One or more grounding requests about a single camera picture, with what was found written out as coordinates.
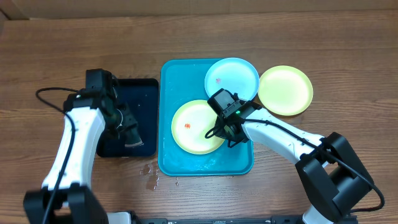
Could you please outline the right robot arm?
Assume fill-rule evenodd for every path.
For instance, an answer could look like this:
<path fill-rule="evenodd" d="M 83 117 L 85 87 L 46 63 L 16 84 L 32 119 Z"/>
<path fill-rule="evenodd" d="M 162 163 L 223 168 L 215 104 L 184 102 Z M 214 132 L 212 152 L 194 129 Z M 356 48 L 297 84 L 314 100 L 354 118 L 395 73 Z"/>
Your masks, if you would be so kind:
<path fill-rule="evenodd" d="M 302 131 L 223 88 L 207 102 L 217 119 L 206 138 L 226 139 L 228 147 L 257 142 L 295 166 L 311 203 L 302 216 L 303 223 L 341 222 L 373 188 L 372 177 L 344 136 Z"/>

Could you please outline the green plate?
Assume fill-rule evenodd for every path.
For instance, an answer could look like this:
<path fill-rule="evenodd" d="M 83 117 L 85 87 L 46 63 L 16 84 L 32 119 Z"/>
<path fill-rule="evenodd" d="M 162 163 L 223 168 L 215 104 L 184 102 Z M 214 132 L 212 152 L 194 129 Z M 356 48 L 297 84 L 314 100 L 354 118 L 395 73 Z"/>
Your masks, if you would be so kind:
<path fill-rule="evenodd" d="M 206 138 L 217 119 L 206 100 L 193 100 L 182 105 L 174 114 L 171 124 L 173 139 L 184 151 L 191 154 L 208 154 L 218 149 L 224 139 Z"/>
<path fill-rule="evenodd" d="M 310 106 L 313 86 L 301 70 L 278 65 L 261 75 L 257 95 L 269 111 L 281 116 L 295 116 Z"/>

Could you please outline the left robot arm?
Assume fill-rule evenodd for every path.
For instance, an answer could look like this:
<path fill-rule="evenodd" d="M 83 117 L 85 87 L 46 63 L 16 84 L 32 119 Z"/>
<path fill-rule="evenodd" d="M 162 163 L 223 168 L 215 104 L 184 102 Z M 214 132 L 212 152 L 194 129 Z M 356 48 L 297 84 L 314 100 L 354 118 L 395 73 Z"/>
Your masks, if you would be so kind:
<path fill-rule="evenodd" d="M 60 112 L 62 140 L 40 190 L 28 191 L 23 206 L 30 223 L 140 223 L 132 211 L 108 213 L 91 191 L 98 143 L 117 139 L 124 147 L 142 144 L 138 122 L 118 100 L 118 79 L 102 68 L 86 71 L 86 86 L 70 90 Z"/>

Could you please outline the teal plastic tray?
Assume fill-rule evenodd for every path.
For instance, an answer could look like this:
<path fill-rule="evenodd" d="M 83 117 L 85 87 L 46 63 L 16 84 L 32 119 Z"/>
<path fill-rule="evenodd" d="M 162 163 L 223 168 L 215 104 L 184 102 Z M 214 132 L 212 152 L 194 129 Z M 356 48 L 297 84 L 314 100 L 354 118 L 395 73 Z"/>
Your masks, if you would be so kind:
<path fill-rule="evenodd" d="M 169 176 L 244 175 L 254 165 L 253 142 L 229 148 L 224 142 L 208 154 L 184 151 L 172 137 L 172 118 L 185 103 L 207 100 L 205 75 L 217 58 L 170 60 L 161 69 L 158 166 Z"/>

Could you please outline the light blue plate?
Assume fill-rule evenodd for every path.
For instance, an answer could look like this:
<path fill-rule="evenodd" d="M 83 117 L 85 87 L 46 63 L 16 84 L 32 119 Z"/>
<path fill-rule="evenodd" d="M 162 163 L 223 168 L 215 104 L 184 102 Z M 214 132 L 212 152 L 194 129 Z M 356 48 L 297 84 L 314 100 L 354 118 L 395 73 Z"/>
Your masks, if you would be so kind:
<path fill-rule="evenodd" d="M 253 100 L 259 89 L 259 74 L 254 66 L 241 58 L 224 58 L 214 63 L 205 76 L 205 91 L 209 97 L 221 88 L 240 99 Z"/>

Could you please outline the black plastic tray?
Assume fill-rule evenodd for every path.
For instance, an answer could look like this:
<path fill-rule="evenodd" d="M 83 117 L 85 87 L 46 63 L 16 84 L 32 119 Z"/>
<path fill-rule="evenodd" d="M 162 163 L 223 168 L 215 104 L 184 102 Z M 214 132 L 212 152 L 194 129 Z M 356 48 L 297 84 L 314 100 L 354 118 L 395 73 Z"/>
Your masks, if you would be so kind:
<path fill-rule="evenodd" d="M 142 144 L 128 147 L 126 133 L 112 136 L 105 131 L 96 153 L 100 157 L 150 157 L 157 150 L 159 82 L 153 78 L 120 79 L 115 87 L 118 99 L 129 106 L 137 121 Z"/>

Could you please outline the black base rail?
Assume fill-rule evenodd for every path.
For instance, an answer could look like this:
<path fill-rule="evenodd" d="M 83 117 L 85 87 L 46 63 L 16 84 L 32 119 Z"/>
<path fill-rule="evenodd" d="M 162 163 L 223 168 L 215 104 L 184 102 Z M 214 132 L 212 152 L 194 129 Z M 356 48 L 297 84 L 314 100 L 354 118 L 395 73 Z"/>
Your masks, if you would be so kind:
<path fill-rule="evenodd" d="M 299 224 L 303 223 L 300 215 L 273 216 L 269 218 L 237 219 L 179 219 L 140 218 L 143 224 Z"/>

